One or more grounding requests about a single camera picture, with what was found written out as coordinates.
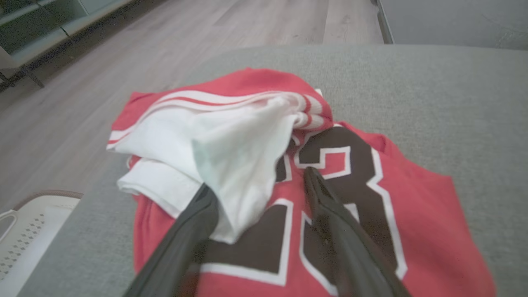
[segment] shelf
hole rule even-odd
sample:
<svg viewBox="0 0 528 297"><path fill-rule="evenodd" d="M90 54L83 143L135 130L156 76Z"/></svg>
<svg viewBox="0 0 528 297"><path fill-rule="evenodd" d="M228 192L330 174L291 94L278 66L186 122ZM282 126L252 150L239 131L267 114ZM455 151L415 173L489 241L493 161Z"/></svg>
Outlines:
<svg viewBox="0 0 528 297"><path fill-rule="evenodd" d="M50 4L52 2L54 2L56 0L41 0L39 1L39 4L44 6L46 4ZM32 11L36 11L37 9L39 9L39 6L36 5L36 4L31 4L31 5L28 5L26 7L24 7L23 9L20 9L20 10L17 10L15 12L12 12L6 16L3 16L0 18L0 26L2 25L5 25L7 23L9 23L10 21L14 20L14 19L17 19L25 14L28 14Z"/></svg>
<svg viewBox="0 0 528 297"><path fill-rule="evenodd" d="M66 24L63 24L62 27L69 35L73 35L82 29L88 27L89 25L93 24L95 21L111 14L112 12L116 11L118 8L124 6L125 4L131 2L133 0L115 0L114 2L110 3L109 5L97 10L96 12L89 14L84 17L80 17L76 20L67 22Z"/></svg>
<svg viewBox="0 0 528 297"><path fill-rule="evenodd" d="M11 57L18 65L22 65L41 55L44 51L52 48L61 41L66 40L66 38L66 34L58 28L13 52Z"/></svg>

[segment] jersey number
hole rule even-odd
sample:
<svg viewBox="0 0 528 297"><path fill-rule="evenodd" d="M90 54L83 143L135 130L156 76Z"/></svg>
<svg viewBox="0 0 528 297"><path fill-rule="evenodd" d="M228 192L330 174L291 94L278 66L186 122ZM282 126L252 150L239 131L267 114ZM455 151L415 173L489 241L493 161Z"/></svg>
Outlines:
<svg viewBox="0 0 528 297"><path fill-rule="evenodd" d="M383 178L379 153L344 127L307 136L294 156L295 167L319 169L345 207L359 221L399 278L407 265L389 193L378 185ZM277 164L277 182L291 180L289 158ZM234 244L210 242L202 272L286 284L293 203L277 199L260 221ZM328 291L337 295L328 250L303 213L299 256L305 269Z"/></svg>

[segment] white laundry basket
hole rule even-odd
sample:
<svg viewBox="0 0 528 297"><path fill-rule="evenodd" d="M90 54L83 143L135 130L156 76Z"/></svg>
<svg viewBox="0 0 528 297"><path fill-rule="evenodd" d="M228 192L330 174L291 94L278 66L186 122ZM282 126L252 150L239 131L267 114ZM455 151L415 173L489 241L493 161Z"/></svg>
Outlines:
<svg viewBox="0 0 528 297"><path fill-rule="evenodd" d="M82 194L43 191L3 214L12 222L0 235L0 292L15 297Z"/></svg>

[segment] furniture leg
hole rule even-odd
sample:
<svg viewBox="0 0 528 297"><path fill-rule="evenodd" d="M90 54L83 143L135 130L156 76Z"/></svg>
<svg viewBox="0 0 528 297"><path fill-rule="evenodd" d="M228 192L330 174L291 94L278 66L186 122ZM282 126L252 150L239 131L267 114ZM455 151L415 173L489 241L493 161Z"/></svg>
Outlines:
<svg viewBox="0 0 528 297"><path fill-rule="evenodd" d="M3 73L0 72L0 78L10 87L15 86L15 83L11 82Z"/></svg>
<svg viewBox="0 0 528 297"><path fill-rule="evenodd" d="M26 65L20 66L20 70L27 76L29 76L39 87L44 88L44 84L38 79L38 77L31 72L31 69L29 69Z"/></svg>

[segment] white outline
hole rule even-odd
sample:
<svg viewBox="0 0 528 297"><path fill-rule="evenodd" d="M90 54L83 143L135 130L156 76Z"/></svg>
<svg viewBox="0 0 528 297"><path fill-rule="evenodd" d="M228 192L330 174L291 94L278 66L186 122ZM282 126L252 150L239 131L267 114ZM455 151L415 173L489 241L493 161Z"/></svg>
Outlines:
<svg viewBox="0 0 528 297"><path fill-rule="evenodd" d="M401 245L400 231L396 225L396 218L394 217L394 209L392 208L392 201L389 192L386 189L378 185L383 179L383 170L381 168L380 154L374 148L372 150L372 163L374 164L374 176L366 183L369 188L374 192L378 193L383 199L383 208L385 209L385 217L389 224L389 231L392 237L392 246L394 247L394 253L396 255L396 262L398 267L396 268L396 276L402 279L407 272L407 263L405 261L405 255L403 254L403 247Z"/></svg>
<svg viewBox="0 0 528 297"><path fill-rule="evenodd" d="M310 261L306 258L306 255L304 254L304 223L308 222L308 224L312 224L312 220L308 218L308 216L302 212L301 215L301 221L300 221L300 244L299 244L299 256L300 261L303 263L304 268L310 275L312 275L318 282L321 284L323 288L325 288L326 292L330 294L331 296L337 296L337 287L333 285L328 279L319 271L317 268L315 268Z"/></svg>
<svg viewBox="0 0 528 297"><path fill-rule="evenodd" d="M293 206L294 203L285 199L279 198L273 205L286 206L286 218L284 224L284 236L282 238L282 248L280 252L279 272L273 273L269 271L257 270L244 266L223 264L223 263L207 263L202 264L200 268L201 273L211 272L218 274L225 274L229 276L240 277L241 279L248 279L262 283L273 285L286 285L286 277L288 275L288 259L290 254L290 240L291 228L293 221Z"/></svg>
<svg viewBox="0 0 528 297"><path fill-rule="evenodd" d="M305 141L305 145L308 142L310 137L311 136L309 136L307 140ZM352 172L350 168L350 146L321 148L319 150L319 163L312 163L312 164L310 163L301 164L300 163L299 153L303 150L303 148L304 148L304 145L300 149L298 149L297 152L295 152L295 156L294 156L295 166L299 169L305 169L310 166L317 168L317 169L325 169L327 154L345 153L345 161L344 161L345 169L334 172L334 173L323 174L323 178L327 180L327 179L333 179L333 178L338 178L338 177L344 177L345 175L349 175Z"/></svg>
<svg viewBox="0 0 528 297"><path fill-rule="evenodd" d="M355 203L347 203L345 204L345 208L350 212L357 222L360 222L360 213L357 211L357 205Z"/></svg>

